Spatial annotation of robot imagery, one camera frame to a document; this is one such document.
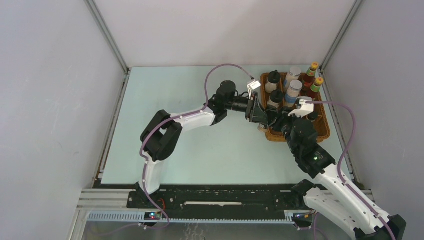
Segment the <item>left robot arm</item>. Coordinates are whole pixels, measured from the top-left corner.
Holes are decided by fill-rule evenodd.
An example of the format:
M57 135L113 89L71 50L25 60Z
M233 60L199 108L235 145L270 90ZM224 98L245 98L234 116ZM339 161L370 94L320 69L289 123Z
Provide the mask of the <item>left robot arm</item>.
M234 82L223 81L216 93L206 103L195 110L169 114L158 111L140 136L142 146L140 155L145 159L142 177L138 182L142 192L138 201L145 208L153 208L158 202L163 162L174 152L181 134L213 126L224 120L228 111L241 112L251 123L258 123L266 129L268 116L258 100L256 89L261 86L253 79L247 85L247 96L237 94Z

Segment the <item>black-spout-lid jar white beads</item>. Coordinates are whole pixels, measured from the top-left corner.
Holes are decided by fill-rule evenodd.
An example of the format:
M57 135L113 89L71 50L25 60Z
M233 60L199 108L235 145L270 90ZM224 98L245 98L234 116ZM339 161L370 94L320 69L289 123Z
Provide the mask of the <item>black-spout-lid jar white beads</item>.
M271 92L267 101L267 107L274 107L276 109L281 107L284 99L284 93L280 89Z

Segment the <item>large black-lid jar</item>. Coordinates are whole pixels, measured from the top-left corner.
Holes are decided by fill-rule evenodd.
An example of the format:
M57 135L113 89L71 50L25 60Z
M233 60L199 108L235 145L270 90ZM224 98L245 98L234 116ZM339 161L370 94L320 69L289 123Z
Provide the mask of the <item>large black-lid jar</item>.
M278 85L281 81L281 75L278 70L271 71L266 80L265 84L265 92L271 94L278 88Z

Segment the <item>blue-label silver-lid jar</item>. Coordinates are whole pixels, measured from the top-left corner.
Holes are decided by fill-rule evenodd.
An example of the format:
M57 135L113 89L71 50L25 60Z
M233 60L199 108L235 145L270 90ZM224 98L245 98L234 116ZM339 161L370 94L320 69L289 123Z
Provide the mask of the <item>blue-label silver-lid jar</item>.
M303 88L303 84L299 80L292 80L288 84L286 94L284 97L284 107L291 108L296 103L298 96Z
M286 74L286 77L283 81L283 92L286 93L290 83L294 80L298 80L300 75L302 73L302 70L297 66L290 67L289 71Z

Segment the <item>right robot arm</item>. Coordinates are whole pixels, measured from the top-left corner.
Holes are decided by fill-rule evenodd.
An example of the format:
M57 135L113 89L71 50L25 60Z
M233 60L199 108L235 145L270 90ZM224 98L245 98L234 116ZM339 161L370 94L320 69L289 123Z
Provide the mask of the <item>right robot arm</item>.
M318 211L353 240L401 240L407 223L370 200L338 168L335 159L317 143L318 133L308 119L289 109L267 109L267 125L282 133L299 168L324 186L336 199L326 197L316 185L303 180L291 194L297 209Z

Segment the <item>small black-lid spice jar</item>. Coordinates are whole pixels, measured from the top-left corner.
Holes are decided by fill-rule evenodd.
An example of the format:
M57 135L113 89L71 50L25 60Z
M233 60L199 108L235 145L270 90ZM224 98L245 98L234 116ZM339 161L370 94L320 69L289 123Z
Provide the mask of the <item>small black-lid spice jar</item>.
M317 112L314 111L314 112L308 114L306 116L306 119L313 123L319 118L319 116L320 115Z

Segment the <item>yellow-cap sauce bottle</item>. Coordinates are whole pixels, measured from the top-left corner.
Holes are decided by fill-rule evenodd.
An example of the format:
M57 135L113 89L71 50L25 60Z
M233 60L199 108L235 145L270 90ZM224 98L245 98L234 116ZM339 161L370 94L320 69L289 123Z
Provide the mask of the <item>yellow-cap sauce bottle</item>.
M314 101L317 98L324 81L325 80L323 77L316 77L313 84L310 86L309 90L307 91L306 96L311 98Z
M315 78L316 78L316 71L319 68L319 63L314 61L310 64L308 70L306 71L306 73L304 74L304 76L302 77L302 92L307 92L311 85L314 83Z

